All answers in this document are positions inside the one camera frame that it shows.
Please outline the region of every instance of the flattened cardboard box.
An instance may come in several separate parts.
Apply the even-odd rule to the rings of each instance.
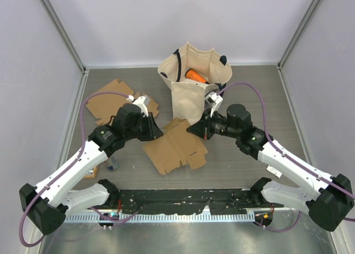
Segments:
[[[162,175],[181,165],[197,169],[206,164],[207,149],[195,135],[186,132],[190,126],[184,119],[174,118],[164,127],[164,136],[143,145],[144,151]]]
[[[119,79],[115,79],[106,86],[99,89],[97,92],[121,92],[126,95],[133,95],[134,98],[140,96],[139,93],[134,93],[134,91],[124,82]],[[152,112],[153,116],[156,117],[159,114],[158,104],[148,95],[150,102],[148,104],[148,111]],[[129,103],[125,97],[115,95],[115,94],[103,94],[91,98],[87,103],[87,108],[99,119],[96,124],[103,125],[110,121],[112,115],[116,115],[118,109],[125,103]]]

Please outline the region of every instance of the gray floor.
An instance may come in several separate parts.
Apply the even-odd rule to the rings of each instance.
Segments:
[[[290,227],[296,212],[276,211],[273,228]],[[306,215],[291,231],[275,233],[252,223],[142,223],[126,224],[112,230],[99,230],[97,223],[63,224],[57,237],[75,240],[63,242],[49,235],[41,254],[333,254],[336,253],[329,232],[319,228]]]
[[[276,66],[238,66],[232,67],[233,76],[229,83],[245,81],[254,84],[261,92],[267,107],[267,123],[270,134],[286,149],[304,159],[301,143],[292,119],[284,89]],[[170,89],[160,79],[156,68],[133,69],[97,69],[90,70],[84,97],[91,95],[115,78],[125,81],[134,91],[146,92],[159,104],[160,115],[156,122],[162,127],[173,117]],[[226,108],[232,103],[244,104],[252,114],[256,126],[262,128],[262,110],[258,97],[247,87],[233,87],[224,95],[219,112],[225,115]],[[87,134],[95,128],[95,118],[88,109],[84,112]],[[69,155],[73,155],[81,145],[80,130],[77,123]],[[250,187],[259,178],[267,176],[266,165],[244,155],[235,145],[235,141],[215,135],[206,142],[207,164],[191,171],[189,166],[180,167],[167,175],[160,175],[144,153],[142,143],[137,140],[128,142],[125,148],[114,156],[120,163],[116,172],[99,167],[95,179],[82,180],[75,189],[86,188],[99,179],[108,179],[121,189],[175,189],[175,188],[239,188]],[[282,184],[292,185],[285,177]]]

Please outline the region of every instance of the beige bag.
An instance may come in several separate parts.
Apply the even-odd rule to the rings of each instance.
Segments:
[[[186,72],[193,69],[209,84],[187,79]],[[158,67],[158,73],[171,89],[174,118],[197,123],[205,109],[205,95],[218,90],[232,77],[227,58],[212,50],[197,50],[189,43],[176,50]]]

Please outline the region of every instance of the wood grain surface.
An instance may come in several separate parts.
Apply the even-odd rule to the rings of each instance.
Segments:
[[[290,107],[276,66],[232,67],[233,82],[249,82],[260,91],[266,103],[267,123],[270,134],[286,149],[305,159],[301,143],[292,119]],[[89,72],[84,98],[91,95],[115,78],[125,81],[135,92],[146,92],[159,104],[160,114],[156,117],[158,126],[163,127],[172,118],[171,92],[160,79],[156,68],[92,69]],[[233,103],[245,105],[251,113],[253,123],[262,128],[262,108],[257,95],[248,87],[232,87],[224,95],[219,110],[226,114],[226,108]],[[84,110],[86,134],[95,128],[95,118],[88,109]],[[81,145],[79,123],[77,122],[69,155],[73,155]],[[282,176],[277,179],[266,171],[266,165],[243,154],[230,138],[215,135],[206,141],[207,164],[197,170],[183,166],[167,175],[160,175],[142,148],[142,143],[132,140],[114,157],[120,168],[111,172],[105,164],[99,166],[95,179],[84,179],[74,189],[84,189],[100,179],[108,179],[121,189],[187,189],[187,188],[239,188],[250,187],[259,178],[266,176],[282,184],[292,185]]]

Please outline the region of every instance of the orange cylinder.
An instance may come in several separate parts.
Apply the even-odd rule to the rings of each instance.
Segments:
[[[209,82],[204,79],[202,76],[200,76],[196,71],[194,71],[193,69],[189,69],[186,74],[185,74],[186,78],[194,80],[194,81],[198,81],[201,83],[205,83],[205,84],[209,84]]]

